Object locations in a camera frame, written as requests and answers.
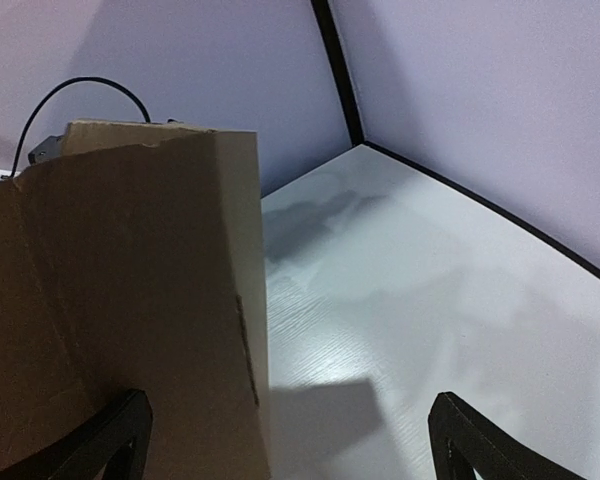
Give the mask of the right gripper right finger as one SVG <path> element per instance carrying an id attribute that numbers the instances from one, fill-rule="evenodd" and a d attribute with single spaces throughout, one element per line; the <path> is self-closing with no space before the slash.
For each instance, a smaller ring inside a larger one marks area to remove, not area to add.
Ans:
<path id="1" fill-rule="evenodd" d="M 577 479 L 531 450 L 453 392 L 439 393 L 428 415 L 437 479 Z"/>

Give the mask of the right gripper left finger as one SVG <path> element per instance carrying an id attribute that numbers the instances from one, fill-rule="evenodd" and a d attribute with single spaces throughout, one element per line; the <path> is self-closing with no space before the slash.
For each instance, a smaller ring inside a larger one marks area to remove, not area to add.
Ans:
<path id="1" fill-rule="evenodd" d="M 11 479 L 141 479 L 153 413 L 131 389 L 66 437 L 13 465 Z"/>

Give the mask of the brown cardboard box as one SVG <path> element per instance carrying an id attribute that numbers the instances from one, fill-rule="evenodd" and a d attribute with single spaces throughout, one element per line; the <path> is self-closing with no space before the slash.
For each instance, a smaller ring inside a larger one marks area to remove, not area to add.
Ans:
<path id="1" fill-rule="evenodd" d="M 270 477 L 257 136 L 75 120 L 0 181 L 0 472 L 128 391 L 147 479 Z"/>

